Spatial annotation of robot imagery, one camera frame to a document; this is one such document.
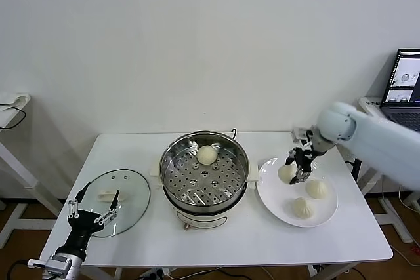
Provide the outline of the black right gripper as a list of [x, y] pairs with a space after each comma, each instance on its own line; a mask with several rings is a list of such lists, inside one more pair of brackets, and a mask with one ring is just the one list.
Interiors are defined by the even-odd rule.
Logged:
[[312, 130], [306, 130], [303, 138], [298, 140], [298, 149], [293, 148], [288, 152], [285, 165], [295, 165], [295, 170], [292, 172], [293, 177], [289, 182], [290, 184], [305, 182], [312, 172], [311, 162], [316, 157], [321, 156], [321, 152], [316, 151], [313, 146], [313, 136], [314, 133]]

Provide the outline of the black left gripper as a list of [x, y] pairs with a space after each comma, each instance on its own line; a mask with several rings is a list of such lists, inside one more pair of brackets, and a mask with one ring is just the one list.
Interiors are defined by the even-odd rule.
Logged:
[[106, 213], [100, 215], [95, 212], [79, 210], [79, 204], [90, 185], [91, 182], [87, 182], [76, 196], [68, 201], [68, 218], [70, 218], [68, 223], [72, 230], [63, 245], [63, 253], [85, 253], [92, 234], [102, 231], [102, 225], [106, 225], [117, 216], [119, 190], [116, 191]]

